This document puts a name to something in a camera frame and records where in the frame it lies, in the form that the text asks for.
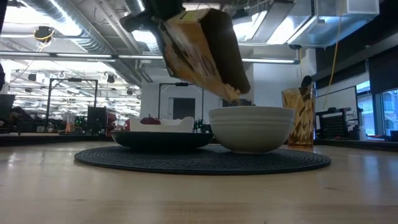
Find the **yellow cable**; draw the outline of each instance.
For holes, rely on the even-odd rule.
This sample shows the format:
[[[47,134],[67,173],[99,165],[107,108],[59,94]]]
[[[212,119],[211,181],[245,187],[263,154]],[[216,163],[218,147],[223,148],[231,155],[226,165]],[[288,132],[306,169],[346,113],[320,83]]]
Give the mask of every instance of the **yellow cable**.
[[[300,49],[300,82],[303,81],[303,66],[302,66],[302,63],[301,63],[301,61],[302,61],[302,59],[303,59],[303,52],[302,52],[302,50],[303,50],[303,49]]]
[[[35,31],[33,31],[33,36],[35,37],[36,40],[45,40],[45,39],[50,38],[50,37],[54,34],[54,32],[55,32],[55,29],[52,30],[52,33],[51,33],[50,35],[48,35],[48,36],[46,36],[46,37],[38,38],[38,37],[35,36],[35,34],[36,34],[36,30],[35,30]]]
[[[44,44],[42,44],[42,45],[36,50],[36,52],[41,52],[41,51],[46,47],[45,43],[47,43],[47,40],[45,40]],[[33,64],[34,61],[35,61],[35,60],[30,61],[29,64],[27,64],[26,67],[21,71],[21,73],[18,74],[17,77],[15,77],[15,79],[13,79],[13,80],[11,80],[9,83],[5,84],[4,87],[9,86],[11,83],[15,82],[19,77],[21,77],[21,76],[26,72],[26,70]]]
[[[338,40],[340,37],[340,30],[341,30],[341,18],[343,17],[343,4],[341,5],[341,10],[340,10],[340,20],[338,22],[338,30],[337,30],[337,36],[336,36],[336,47],[335,47],[335,55],[333,57],[333,66],[331,67],[331,75],[330,75],[330,80],[329,80],[329,86],[328,86],[328,91],[326,93],[325,97],[325,103],[323,104],[323,110],[325,110],[326,107],[326,101],[328,100],[328,95],[330,91],[330,86],[331,86],[331,81],[333,80],[333,76],[335,74],[335,68],[336,68],[336,58],[337,58],[337,49],[338,49]]]

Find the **window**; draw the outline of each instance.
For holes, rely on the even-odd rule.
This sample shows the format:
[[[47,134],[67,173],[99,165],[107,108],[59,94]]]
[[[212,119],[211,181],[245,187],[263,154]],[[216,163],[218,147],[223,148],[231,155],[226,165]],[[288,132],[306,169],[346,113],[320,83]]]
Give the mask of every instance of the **window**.
[[[372,95],[358,96],[358,107],[363,110],[361,125],[365,127],[366,134],[375,135]]]
[[[384,131],[386,135],[391,135],[391,131],[398,129],[398,94],[397,90],[391,90],[382,94]]]
[[[363,110],[361,117],[361,126],[365,128],[366,134],[375,135],[376,132],[374,128],[373,98],[369,90],[369,81],[366,81],[356,86],[356,92],[358,96],[358,108],[361,108]]]

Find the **desk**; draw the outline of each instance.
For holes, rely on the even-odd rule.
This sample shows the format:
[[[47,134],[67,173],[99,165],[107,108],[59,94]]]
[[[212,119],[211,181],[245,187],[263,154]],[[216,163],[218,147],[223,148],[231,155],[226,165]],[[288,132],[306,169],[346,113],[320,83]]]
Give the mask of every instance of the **desk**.
[[[398,223],[398,154],[315,146],[332,165],[254,176],[162,175],[74,162],[113,142],[0,147],[8,223]]]

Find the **fluorescent light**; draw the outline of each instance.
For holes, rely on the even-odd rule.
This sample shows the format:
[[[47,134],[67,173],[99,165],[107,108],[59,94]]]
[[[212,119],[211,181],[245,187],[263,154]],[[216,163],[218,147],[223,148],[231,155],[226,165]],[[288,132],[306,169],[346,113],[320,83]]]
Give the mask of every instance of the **fluorescent light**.
[[[63,35],[79,35],[81,34],[82,30],[76,24],[75,21],[63,10],[63,8],[58,4],[55,0],[49,0],[59,12],[61,12],[62,16],[65,18],[64,21],[61,23],[56,23],[56,28],[59,30]]]
[[[163,60],[161,55],[119,55],[121,59]]]
[[[128,106],[115,106],[114,108],[117,109],[117,110],[118,110],[118,109],[120,109],[120,110],[121,110],[121,109],[129,109]]]
[[[199,9],[220,9],[220,4],[217,3],[182,3],[182,7],[186,11],[199,10]]]
[[[89,58],[87,62],[115,62],[116,59],[100,59],[100,58]]]
[[[41,24],[49,25],[52,18],[43,16],[41,13],[29,7],[7,7],[4,23],[11,24]]]
[[[57,62],[57,64],[64,66],[65,68],[73,68],[78,71],[90,71],[95,73],[111,72],[116,73],[115,70],[102,62]]]
[[[17,33],[2,33],[0,34],[2,38],[26,38],[33,37],[33,34],[17,34]]]
[[[251,63],[295,63],[295,60],[267,59],[267,58],[242,58],[242,62]]]
[[[67,88],[67,91],[78,94],[80,91],[75,88]]]
[[[286,19],[276,28],[274,33],[268,39],[267,44],[284,44],[292,36],[294,32],[294,23],[290,17]]]
[[[112,55],[101,54],[57,54],[58,57],[71,57],[71,58],[112,58]]]
[[[31,86],[28,86],[28,85],[21,85],[21,86],[14,86],[14,85],[12,85],[12,86],[10,86],[10,88],[32,88],[32,89],[48,89],[49,87],[48,86],[39,86],[39,85],[37,85],[37,86],[33,86],[33,85],[31,85]],[[79,90],[94,90],[95,89],[95,87],[72,87],[72,88],[77,88],[77,89],[79,89]],[[71,89],[71,87],[60,87],[60,86],[57,86],[57,87],[55,87],[55,89],[56,90],[66,90],[66,89]],[[101,88],[98,88],[98,90],[117,90],[117,89],[115,89],[115,88],[103,88],[103,87],[101,87]]]
[[[24,110],[41,110],[41,111],[47,111],[47,109],[44,108],[24,108]]]
[[[27,56],[27,57],[49,57],[49,53],[44,52],[8,52],[1,51],[0,55],[2,56]]]
[[[66,105],[67,102],[61,102],[61,101],[51,101],[51,104],[53,105]]]
[[[37,95],[16,95],[16,98],[32,98],[32,99],[47,99],[48,96],[37,96]],[[54,100],[65,100],[65,99],[76,99],[76,100],[83,100],[83,101],[94,101],[94,97],[88,97],[88,96],[51,96],[51,99]],[[106,101],[106,97],[97,97],[98,101]],[[128,100],[128,101],[133,101],[137,102],[139,101],[135,97],[112,97],[110,100]]]
[[[299,29],[288,41],[287,43],[290,44],[292,43],[295,39],[297,39],[306,29],[308,29],[310,27],[310,25],[312,25],[312,23],[317,19],[316,16],[313,16],[306,24],[304,24],[303,27],[301,27],[301,29]]]

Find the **person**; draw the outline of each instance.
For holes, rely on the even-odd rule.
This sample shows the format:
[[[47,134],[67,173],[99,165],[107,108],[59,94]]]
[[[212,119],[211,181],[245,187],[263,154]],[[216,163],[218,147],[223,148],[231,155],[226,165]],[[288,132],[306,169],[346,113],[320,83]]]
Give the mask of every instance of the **person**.
[[[306,75],[301,82],[301,87],[313,87],[314,81],[310,75]]]
[[[2,68],[2,65],[0,63],[0,92],[4,84],[6,84],[6,74],[4,73],[4,69]]]

